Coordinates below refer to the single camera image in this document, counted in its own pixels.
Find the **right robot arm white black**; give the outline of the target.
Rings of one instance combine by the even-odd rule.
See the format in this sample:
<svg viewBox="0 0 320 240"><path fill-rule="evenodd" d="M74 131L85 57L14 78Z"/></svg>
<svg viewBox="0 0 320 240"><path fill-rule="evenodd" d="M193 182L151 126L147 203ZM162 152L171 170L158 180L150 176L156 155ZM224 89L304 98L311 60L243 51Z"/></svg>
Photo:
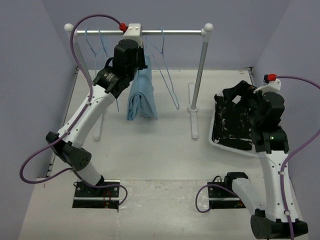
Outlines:
<svg viewBox="0 0 320 240"><path fill-rule="evenodd" d="M279 80L262 87L242 80L216 96L223 106L230 106L228 120L244 116L249 121L249 136L262 167L265 199L243 172L227 173L223 191L230 197L237 195L243 202L251 215L252 233L260 240L293 240L309 231L293 201L288 171L289 141L280 126L285 111L280 88Z"/></svg>

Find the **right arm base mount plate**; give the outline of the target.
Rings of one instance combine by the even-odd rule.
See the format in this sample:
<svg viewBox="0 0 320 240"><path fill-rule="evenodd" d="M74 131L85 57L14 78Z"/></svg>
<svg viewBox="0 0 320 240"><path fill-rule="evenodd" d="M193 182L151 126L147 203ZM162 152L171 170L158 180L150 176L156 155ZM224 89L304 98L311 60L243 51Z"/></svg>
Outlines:
<svg viewBox="0 0 320 240"><path fill-rule="evenodd" d="M213 209L245 209L245 205L234 194L219 187L209 186L207 188L209 207Z"/></svg>

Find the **light blue trousers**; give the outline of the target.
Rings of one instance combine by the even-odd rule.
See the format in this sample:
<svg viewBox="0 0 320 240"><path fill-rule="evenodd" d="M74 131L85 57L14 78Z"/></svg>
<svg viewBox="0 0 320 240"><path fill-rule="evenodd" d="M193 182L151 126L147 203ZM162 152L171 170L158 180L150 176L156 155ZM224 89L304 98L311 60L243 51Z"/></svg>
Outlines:
<svg viewBox="0 0 320 240"><path fill-rule="evenodd" d="M145 56L145 63L147 68L139 70L132 81L127 102L126 118L128 121L133 121L137 116L158 119L149 55Z"/></svg>

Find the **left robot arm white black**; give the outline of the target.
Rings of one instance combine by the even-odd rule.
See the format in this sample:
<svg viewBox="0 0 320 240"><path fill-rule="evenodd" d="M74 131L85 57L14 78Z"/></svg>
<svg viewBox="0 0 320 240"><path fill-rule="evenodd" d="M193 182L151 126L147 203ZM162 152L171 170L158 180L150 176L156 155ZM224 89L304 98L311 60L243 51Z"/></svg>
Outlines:
<svg viewBox="0 0 320 240"><path fill-rule="evenodd" d="M102 113L130 86L137 71L145 68L143 44L120 40L77 111L57 133L50 131L45 138L54 154L87 183L86 190L94 197L103 193L103 177L92 164L91 153L83 148L84 142Z"/></svg>

